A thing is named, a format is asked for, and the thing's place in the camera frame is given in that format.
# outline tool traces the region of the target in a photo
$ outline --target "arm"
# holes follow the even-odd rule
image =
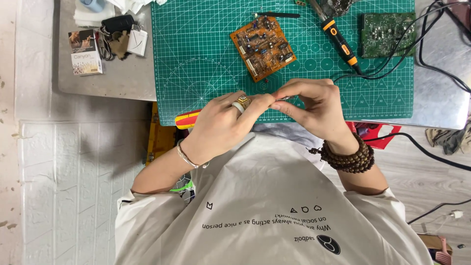
[[[180,144],[190,161],[202,165],[231,150],[250,132],[257,118],[275,102],[270,94],[250,96],[252,103],[241,114],[231,106],[241,95],[245,93],[237,91],[220,96],[202,109],[193,131]],[[169,191],[183,174],[192,169],[178,155],[177,148],[173,148],[137,175],[131,191],[140,194]]]
[[[291,79],[273,93],[276,99],[298,95],[305,109],[277,101],[271,108],[287,114],[313,135],[327,140],[331,150],[338,155],[351,155],[358,151],[358,142],[343,119],[340,91],[330,79]],[[364,173],[337,171],[346,191],[363,195],[381,194],[388,188],[386,178],[374,165]]]

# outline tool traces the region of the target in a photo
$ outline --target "white power adapter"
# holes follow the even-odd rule
[[[451,216],[453,216],[455,219],[461,218],[463,216],[463,211],[462,210],[453,210],[450,213]]]
[[[132,25],[129,32],[128,52],[144,56],[146,51],[147,32],[141,30],[137,25]]]

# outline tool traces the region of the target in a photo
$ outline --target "wooden bead bracelet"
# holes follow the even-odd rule
[[[327,161],[335,170],[342,170],[354,174],[364,173],[370,170],[374,165],[374,150],[371,146],[365,144],[358,134],[353,133],[353,135],[360,145],[360,148],[355,154],[347,156],[334,154],[325,140],[322,148],[312,148],[309,150],[309,153],[314,155],[320,154],[321,160]]]

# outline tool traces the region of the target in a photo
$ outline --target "white t-shirt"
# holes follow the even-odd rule
[[[342,194],[306,158],[320,160],[252,132],[192,172],[187,207],[175,193],[128,192],[117,203],[115,263],[432,264],[389,189]]]

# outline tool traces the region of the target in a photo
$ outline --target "orange circuit board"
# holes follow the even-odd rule
[[[274,17],[258,17],[230,36],[255,82],[296,60]]]

